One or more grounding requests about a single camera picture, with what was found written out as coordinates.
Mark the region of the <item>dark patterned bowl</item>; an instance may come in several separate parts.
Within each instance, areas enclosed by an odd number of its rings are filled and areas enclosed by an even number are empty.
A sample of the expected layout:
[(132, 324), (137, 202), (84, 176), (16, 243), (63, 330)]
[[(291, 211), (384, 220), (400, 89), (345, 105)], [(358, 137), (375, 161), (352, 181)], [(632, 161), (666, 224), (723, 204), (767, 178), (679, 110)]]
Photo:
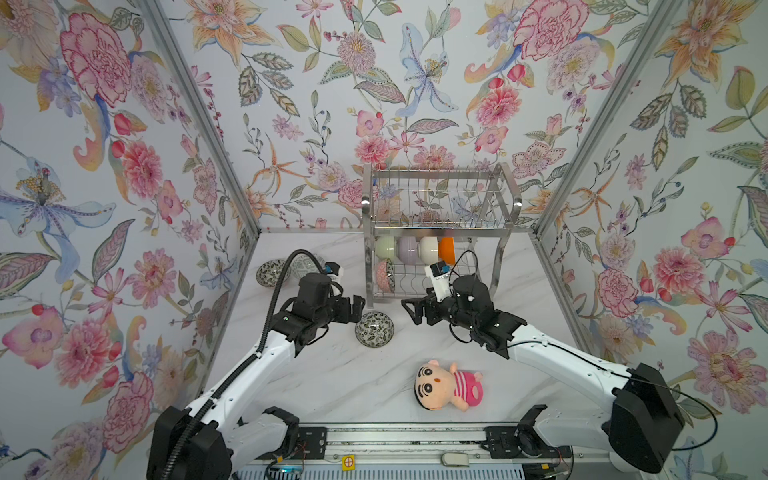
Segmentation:
[(268, 260), (261, 264), (255, 274), (257, 283), (264, 288), (275, 288), (284, 284), (290, 278), (290, 273), (282, 276), (285, 264), (284, 259)]
[(394, 337), (395, 325), (393, 320), (383, 312), (365, 312), (355, 326), (357, 341), (368, 348), (381, 348)]
[(391, 259), (381, 260), (375, 269), (375, 281), (380, 292), (393, 294), (395, 292), (394, 263)]

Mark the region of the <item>light green bowl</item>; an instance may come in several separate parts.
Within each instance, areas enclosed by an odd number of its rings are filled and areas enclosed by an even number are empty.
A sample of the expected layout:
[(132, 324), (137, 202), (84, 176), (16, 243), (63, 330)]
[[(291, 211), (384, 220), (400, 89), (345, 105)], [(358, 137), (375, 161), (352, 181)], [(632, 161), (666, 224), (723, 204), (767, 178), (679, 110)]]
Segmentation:
[(397, 241), (393, 236), (380, 236), (375, 242), (375, 255), (379, 260), (397, 262)]

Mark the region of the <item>cream bowl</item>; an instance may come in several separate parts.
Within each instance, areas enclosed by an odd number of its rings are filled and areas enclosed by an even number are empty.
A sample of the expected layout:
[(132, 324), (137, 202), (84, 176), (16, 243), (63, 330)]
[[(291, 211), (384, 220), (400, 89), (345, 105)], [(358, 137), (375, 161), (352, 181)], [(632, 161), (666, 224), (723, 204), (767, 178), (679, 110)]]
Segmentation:
[(431, 265), (440, 261), (439, 240), (434, 236), (426, 236), (419, 240), (418, 255), (425, 265)]

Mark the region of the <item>lilac purple bowl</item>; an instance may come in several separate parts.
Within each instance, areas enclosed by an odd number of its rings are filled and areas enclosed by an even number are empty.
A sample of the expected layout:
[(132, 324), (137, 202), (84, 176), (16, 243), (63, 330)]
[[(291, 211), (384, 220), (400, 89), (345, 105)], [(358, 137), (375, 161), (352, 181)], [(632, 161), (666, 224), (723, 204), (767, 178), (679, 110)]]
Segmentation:
[(397, 239), (397, 257), (402, 264), (417, 265), (420, 263), (418, 245), (417, 238), (413, 236), (403, 236)]

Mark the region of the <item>white bowl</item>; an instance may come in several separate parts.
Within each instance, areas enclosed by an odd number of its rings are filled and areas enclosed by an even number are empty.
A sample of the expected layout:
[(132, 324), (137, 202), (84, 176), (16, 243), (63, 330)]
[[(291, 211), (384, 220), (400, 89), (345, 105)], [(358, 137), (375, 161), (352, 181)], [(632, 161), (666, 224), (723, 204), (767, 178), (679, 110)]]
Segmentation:
[(456, 249), (453, 237), (443, 237), (438, 241), (438, 255), (446, 264), (450, 266), (456, 264)]

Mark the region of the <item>dark patterned bowl back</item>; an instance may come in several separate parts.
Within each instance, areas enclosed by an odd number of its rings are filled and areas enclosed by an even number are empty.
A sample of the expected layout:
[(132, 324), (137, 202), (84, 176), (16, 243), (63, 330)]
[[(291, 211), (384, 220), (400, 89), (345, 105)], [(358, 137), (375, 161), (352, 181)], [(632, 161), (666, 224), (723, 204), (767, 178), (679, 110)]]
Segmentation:
[(255, 274), (257, 283), (264, 288), (275, 288), (284, 284), (290, 278), (290, 273), (282, 276), (285, 264), (284, 259), (268, 260), (261, 264)]

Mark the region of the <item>steel two-tier dish rack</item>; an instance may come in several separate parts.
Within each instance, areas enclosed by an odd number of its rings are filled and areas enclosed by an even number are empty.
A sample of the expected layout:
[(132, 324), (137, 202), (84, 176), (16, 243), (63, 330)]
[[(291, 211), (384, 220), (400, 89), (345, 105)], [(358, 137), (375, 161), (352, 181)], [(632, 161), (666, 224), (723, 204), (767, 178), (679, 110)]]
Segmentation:
[(375, 255), (380, 236), (453, 237), (454, 275), (475, 273), (496, 292), (503, 256), (523, 206), (522, 191), (505, 164), (487, 171), (467, 168), (363, 170), (362, 226), (366, 299), (370, 305), (421, 296), (431, 283), (425, 264), (394, 263), (395, 292), (384, 294), (375, 281), (381, 261)]

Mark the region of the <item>pale green patterned bowl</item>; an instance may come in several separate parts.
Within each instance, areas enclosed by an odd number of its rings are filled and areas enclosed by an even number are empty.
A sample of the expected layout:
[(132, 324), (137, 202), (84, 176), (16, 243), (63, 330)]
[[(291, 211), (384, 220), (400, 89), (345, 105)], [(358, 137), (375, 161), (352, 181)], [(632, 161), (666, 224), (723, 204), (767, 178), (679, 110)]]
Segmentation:
[(290, 268), (295, 278), (301, 279), (309, 273), (324, 273), (325, 262), (321, 256), (315, 256), (316, 261), (306, 254), (297, 255), (291, 262)]

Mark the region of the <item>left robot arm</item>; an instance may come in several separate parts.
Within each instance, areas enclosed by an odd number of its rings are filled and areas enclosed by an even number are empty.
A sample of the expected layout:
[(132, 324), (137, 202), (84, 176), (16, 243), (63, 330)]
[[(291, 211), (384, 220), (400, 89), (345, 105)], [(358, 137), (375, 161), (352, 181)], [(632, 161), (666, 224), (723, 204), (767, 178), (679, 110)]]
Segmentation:
[(270, 304), (259, 343), (212, 388), (183, 409), (167, 408), (155, 423), (149, 479), (228, 479), (261, 456), (288, 457), (297, 447), (299, 419), (276, 406), (253, 420), (244, 413), (271, 377), (332, 323), (357, 323), (365, 300), (346, 297), (326, 273), (309, 273), (296, 296)]

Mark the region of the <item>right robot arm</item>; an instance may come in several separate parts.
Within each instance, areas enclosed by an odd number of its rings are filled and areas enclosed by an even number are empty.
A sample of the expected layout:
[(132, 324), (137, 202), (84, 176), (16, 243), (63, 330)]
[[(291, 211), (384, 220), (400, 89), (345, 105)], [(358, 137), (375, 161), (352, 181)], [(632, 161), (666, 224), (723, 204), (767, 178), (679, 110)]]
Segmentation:
[(533, 367), (586, 398), (590, 405), (537, 404), (519, 420), (541, 445), (604, 450), (646, 473), (662, 471), (684, 420), (671, 388), (654, 367), (608, 362), (543, 333), (495, 307), (474, 275), (433, 280), (426, 296), (401, 302), (415, 324), (441, 321), (466, 329), (471, 341), (504, 359)]

